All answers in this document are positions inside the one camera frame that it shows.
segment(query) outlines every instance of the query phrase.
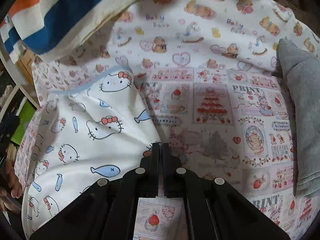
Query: gray fabric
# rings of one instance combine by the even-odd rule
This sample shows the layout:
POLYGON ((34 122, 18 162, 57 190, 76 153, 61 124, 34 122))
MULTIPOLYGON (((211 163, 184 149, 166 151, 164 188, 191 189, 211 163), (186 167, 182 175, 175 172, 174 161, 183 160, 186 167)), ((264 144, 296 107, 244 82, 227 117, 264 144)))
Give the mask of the gray fabric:
POLYGON ((320 195, 320 62, 285 39, 280 39, 278 53, 296 109, 296 196, 313 197, 320 195))

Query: blue fabric trim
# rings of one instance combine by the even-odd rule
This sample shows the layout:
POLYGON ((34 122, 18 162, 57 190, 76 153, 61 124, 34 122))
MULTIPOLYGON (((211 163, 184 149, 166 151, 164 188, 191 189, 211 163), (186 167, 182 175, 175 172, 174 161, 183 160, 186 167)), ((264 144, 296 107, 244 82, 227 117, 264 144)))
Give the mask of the blue fabric trim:
POLYGON ((17 41, 21 40, 17 30, 13 27, 9 33, 9 38, 4 42, 5 49, 10 54, 13 51, 13 46, 17 43, 17 41))
POLYGON ((107 75, 109 75, 111 73, 114 73, 116 71, 121 71, 121 70, 130 72, 133 75, 132 69, 130 67, 128 67, 128 66, 113 66, 112 68, 104 71, 102 74, 100 74, 99 76, 96 76, 90 82, 88 82, 86 84, 80 85, 80 86, 78 86, 78 87, 76 87, 74 89, 71 89, 71 90, 67 90, 67 91, 57 90, 57 91, 52 91, 51 93, 57 94, 57 95, 64 95, 64 96, 71 96, 73 94, 78 94, 78 93, 80 93, 80 92, 82 92, 84 90, 89 89, 95 82, 97 82, 101 78, 104 78, 105 76, 107 76, 107 75))
POLYGON ((101 0, 59 0, 44 17, 44 27, 23 41, 36 54, 53 49, 101 0))

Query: hello kitty face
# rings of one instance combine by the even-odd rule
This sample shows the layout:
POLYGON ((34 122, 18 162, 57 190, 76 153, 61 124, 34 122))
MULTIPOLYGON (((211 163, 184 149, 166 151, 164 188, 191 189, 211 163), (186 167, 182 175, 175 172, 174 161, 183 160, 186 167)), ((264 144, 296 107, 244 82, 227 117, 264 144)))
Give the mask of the hello kitty face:
POLYGON ((38 165, 36 166, 36 174, 41 175, 49 168, 48 161, 39 161, 38 165))
POLYGON ((51 114, 51 113, 57 111, 57 108, 58 108, 57 102, 58 102, 58 100, 52 100, 52 101, 47 102, 45 109, 48 114, 51 114))
POLYGON ((87 121, 87 127, 89 129, 89 138, 101 140, 109 137, 115 133, 121 133, 123 129, 122 123, 116 116, 107 116, 102 118, 100 122, 87 121))
POLYGON ((108 75, 100 84, 102 92, 117 92, 131 87, 132 79, 128 73, 120 71, 118 74, 108 75))
POLYGON ((43 136, 41 134, 38 134, 37 139, 36 139, 36 143, 35 143, 35 147, 33 149, 33 153, 35 153, 35 154, 40 153, 43 140, 44 140, 43 136))
POLYGON ((57 119, 54 124, 51 127, 51 131, 53 133, 58 133, 61 132, 62 129, 66 126, 66 119, 65 118, 61 118, 61 119, 57 119))
POLYGON ((34 197, 29 198, 29 206, 32 208, 32 211, 35 213, 36 217, 39 215, 39 202, 34 197))
POLYGON ((78 153, 76 149, 74 149, 69 144, 64 144, 61 146, 60 151, 58 152, 59 159, 64 164, 72 163, 78 161, 78 153))
POLYGON ((47 206, 48 211, 50 212, 51 217, 54 217, 56 214, 59 213, 59 207, 58 204, 56 203, 56 201, 50 197, 49 195, 47 195, 44 199, 43 199, 44 203, 47 206))
POLYGON ((30 186, 34 180, 35 180, 35 175, 30 172, 27 180, 27 187, 30 186))

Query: finger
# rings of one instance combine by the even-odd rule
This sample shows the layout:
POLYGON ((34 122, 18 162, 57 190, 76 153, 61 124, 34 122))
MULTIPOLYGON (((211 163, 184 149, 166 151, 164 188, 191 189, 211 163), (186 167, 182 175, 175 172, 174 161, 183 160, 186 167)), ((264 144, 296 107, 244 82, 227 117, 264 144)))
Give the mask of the finger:
POLYGON ((9 173, 9 182, 8 182, 8 186, 12 187, 12 185, 16 182, 16 175, 13 172, 9 173))
POLYGON ((6 195, 7 191, 3 187, 0 187, 0 197, 5 197, 6 195))
POLYGON ((18 193, 18 189, 19 189, 19 182, 15 182, 15 184, 13 184, 12 190, 11 190, 11 196, 12 197, 16 197, 17 193, 18 193))
POLYGON ((17 193, 17 198, 20 198, 22 195, 22 186, 21 184, 19 183, 19 188, 18 188, 18 193, 17 193))
POLYGON ((13 170, 13 167, 9 160, 5 162, 5 173, 9 174, 13 170))

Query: black bracket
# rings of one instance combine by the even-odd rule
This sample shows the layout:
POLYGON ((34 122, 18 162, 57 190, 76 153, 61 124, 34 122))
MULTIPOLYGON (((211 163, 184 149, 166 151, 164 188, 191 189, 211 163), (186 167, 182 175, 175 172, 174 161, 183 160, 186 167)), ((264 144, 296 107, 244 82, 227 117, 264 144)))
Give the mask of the black bracket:
POLYGON ((139 168, 122 179, 99 179, 30 239, 132 240, 139 197, 158 195, 160 165, 165 196, 184 199, 190 240, 290 239, 224 179, 199 178, 159 143, 139 168))

